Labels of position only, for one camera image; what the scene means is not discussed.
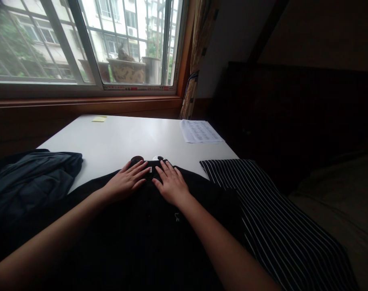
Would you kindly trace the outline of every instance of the tabletop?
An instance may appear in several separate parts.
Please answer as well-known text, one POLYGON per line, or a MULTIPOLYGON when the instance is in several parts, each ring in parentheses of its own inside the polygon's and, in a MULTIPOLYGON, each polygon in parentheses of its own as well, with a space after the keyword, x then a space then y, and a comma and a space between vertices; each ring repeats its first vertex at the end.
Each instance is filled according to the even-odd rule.
POLYGON ((80 116, 38 147, 83 155, 82 169, 70 191, 121 169, 134 156, 152 160, 160 155, 205 178, 199 161, 238 158, 225 142, 186 143, 180 120, 107 116, 105 122, 92 122, 96 116, 80 116))

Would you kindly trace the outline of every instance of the sticky note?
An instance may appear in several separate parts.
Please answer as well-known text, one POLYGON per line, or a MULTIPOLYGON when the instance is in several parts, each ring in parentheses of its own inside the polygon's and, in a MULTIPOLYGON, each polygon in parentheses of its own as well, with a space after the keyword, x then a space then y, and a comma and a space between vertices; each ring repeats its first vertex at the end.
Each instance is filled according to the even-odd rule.
POLYGON ((92 119, 92 122, 105 122, 107 116, 96 116, 94 119, 92 119))

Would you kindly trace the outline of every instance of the dark furniture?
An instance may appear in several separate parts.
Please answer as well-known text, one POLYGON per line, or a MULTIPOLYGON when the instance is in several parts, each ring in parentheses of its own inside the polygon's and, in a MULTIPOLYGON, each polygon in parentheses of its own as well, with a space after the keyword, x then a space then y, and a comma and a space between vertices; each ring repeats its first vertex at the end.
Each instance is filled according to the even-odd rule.
POLYGON ((368 73, 230 62, 207 120, 288 194, 368 138, 368 73))

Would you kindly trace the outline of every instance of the planter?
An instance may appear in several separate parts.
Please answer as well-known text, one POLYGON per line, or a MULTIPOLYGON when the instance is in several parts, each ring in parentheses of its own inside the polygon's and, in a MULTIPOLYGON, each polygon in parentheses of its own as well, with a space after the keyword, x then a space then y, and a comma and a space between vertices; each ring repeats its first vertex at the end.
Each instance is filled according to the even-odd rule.
POLYGON ((115 82, 118 83, 138 83, 145 81, 145 63, 121 61, 107 58, 110 63, 111 73, 115 82))
POLYGON ((142 62, 146 64, 145 83, 160 85, 161 60, 153 57, 142 57, 142 62))
MULTIPOLYGON (((94 76, 92 75, 92 71, 91 71, 90 64, 88 63, 88 61, 80 59, 79 62, 82 64, 82 67, 87 75, 88 81, 95 82, 94 76)), ((99 68, 99 73, 100 73, 103 83, 110 83, 111 79, 110 79, 110 73, 108 71, 108 63, 98 62, 98 68, 99 68)))

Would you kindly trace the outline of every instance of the beige curtain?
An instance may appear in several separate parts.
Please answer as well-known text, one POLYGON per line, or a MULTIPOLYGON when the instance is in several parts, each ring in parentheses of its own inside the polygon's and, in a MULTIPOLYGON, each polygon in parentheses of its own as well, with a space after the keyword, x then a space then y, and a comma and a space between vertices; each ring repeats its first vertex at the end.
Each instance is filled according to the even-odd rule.
POLYGON ((219 0, 196 0, 196 11, 193 24, 191 75, 185 90, 180 119, 191 119, 196 98, 200 64, 207 51, 218 11, 219 0))

